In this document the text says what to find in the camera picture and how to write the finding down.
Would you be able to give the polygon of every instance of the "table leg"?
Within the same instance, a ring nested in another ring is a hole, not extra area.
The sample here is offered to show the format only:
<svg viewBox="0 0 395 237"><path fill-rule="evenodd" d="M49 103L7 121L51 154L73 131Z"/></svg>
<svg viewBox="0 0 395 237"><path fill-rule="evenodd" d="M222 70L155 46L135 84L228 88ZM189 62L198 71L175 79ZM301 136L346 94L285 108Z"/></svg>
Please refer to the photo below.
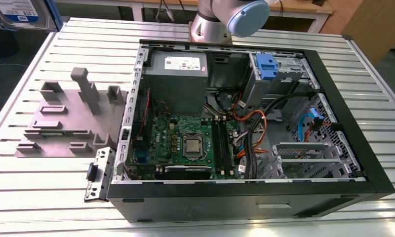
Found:
<svg viewBox="0 0 395 237"><path fill-rule="evenodd" d="M325 15L325 14L317 15L316 19L313 20L313 22L309 25L309 28L306 31L308 33L318 33L320 32L321 27L328 19L328 16L329 15Z"/></svg>
<svg viewBox="0 0 395 237"><path fill-rule="evenodd" d="M131 2L131 12L133 12L133 20L134 21L143 21L143 14L142 14L142 4L139 2Z"/></svg>

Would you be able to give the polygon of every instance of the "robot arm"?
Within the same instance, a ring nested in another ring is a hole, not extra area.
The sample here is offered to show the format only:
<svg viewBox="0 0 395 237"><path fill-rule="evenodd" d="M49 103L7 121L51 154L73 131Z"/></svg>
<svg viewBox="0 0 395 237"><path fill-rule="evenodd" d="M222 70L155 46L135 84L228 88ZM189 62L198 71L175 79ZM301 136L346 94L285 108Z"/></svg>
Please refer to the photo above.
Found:
<svg viewBox="0 0 395 237"><path fill-rule="evenodd" d="M269 6L264 0L198 0L191 40L226 43L230 34L248 37L261 28L268 15Z"/></svg>

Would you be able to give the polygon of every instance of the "hard drive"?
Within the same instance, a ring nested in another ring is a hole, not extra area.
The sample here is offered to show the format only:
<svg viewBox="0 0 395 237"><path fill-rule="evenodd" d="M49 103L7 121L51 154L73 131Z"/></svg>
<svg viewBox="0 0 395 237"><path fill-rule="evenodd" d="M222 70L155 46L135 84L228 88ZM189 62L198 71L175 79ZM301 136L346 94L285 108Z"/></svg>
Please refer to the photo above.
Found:
<svg viewBox="0 0 395 237"><path fill-rule="evenodd" d="M51 0L0 0L0 28L54 32L62 20Z"/></svg>

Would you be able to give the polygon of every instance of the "slotted aluminum surface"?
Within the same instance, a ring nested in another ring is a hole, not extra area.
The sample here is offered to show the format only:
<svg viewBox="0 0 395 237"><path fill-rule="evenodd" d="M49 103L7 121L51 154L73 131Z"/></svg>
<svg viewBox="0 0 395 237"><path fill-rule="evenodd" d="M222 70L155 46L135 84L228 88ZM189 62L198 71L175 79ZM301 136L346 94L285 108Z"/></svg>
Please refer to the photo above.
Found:
<svg viewBox="0 0 395 237"><path fill-rule="evenodd" d="M97 88L129 88L138 39L187 40L187 26L71 18L49 35L0 113L0 233L39 236L395 236L395 194L321 218L129 224L110 203L83 203L93 158L15 158L43 81L63 89L73 67ZM340 36L258 31L234 44L317 50L395 186L395 95Z"/></svg>

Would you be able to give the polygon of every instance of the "sticker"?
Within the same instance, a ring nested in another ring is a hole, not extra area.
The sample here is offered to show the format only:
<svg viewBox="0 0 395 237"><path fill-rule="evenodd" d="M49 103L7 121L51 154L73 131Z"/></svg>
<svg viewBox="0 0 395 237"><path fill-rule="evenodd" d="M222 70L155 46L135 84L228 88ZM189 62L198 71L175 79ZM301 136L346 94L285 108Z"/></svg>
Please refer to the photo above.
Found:
<svg viewBox="0 0 395 237"><path fill-rule="evenodd" d="M200 59L189 57L166 57L163 69L200 71Z"/></svg>
<svg viewBox="0 0 395 237"><path fill-rule="evenodd" d="M19 21L27 21L27 17L25 17L25 16L17 16L17 19L18 19Z"/></svg>
<svg viewBox="0 0 395 237"><path fill-rule="evenodd" d="M244 165L238 165L237 171L238 171L238 173L245 173L245 166Z"/></svg>
<svg viewBox="0 0 395 237"><path fill-rule="evenodd" d="M237 104L241 106L241 108L244 108L245 103L241 100L237 101Z"/></svg>
<svg viewBox="0 0 395 237"><path fill-rule="evenodd" d="M0 0L0 11L3 15L38 16L30 0Z"/></svg>

